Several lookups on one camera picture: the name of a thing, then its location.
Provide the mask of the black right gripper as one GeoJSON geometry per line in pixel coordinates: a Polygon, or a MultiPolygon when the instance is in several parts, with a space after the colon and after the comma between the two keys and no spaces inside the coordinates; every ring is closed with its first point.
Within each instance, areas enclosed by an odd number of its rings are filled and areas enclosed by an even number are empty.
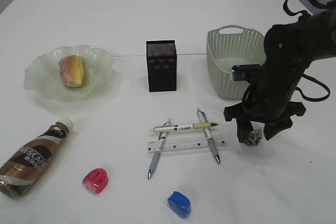
{"type": "Polygon", "coordinates": [[[281,131],[292,127],[293,115],[304,115],[306,108],[303,103],[291,101],[303,76],[271,74],[265,77],[263,74],[254,74],[247,79],[249,86],[241,103],[224,109],[225,121],[236,119],[240,143],[254,144],[254,128],[251,122],[265,124],[264,136],[266,140],[270,140],[281,131]]]}

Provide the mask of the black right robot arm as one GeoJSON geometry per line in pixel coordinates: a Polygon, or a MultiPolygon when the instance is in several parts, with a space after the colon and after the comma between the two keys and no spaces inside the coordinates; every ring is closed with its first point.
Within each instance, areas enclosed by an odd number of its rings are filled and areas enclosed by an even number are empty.
{"type": "Polygon", "coordinates": [[[335,1],[320,5],[316,15],[302,14],[296,23],[273,25],[265,35],[262,64],[232,67],[233,81],[247,81],[241,103],[224,109],[225,120],[236,120],[239,142],[257,145],[252,122],[264,124],[267,140],[292,127],[291,117],[306,108],[291,97],[313,61],[335,57],[335,1]]]}

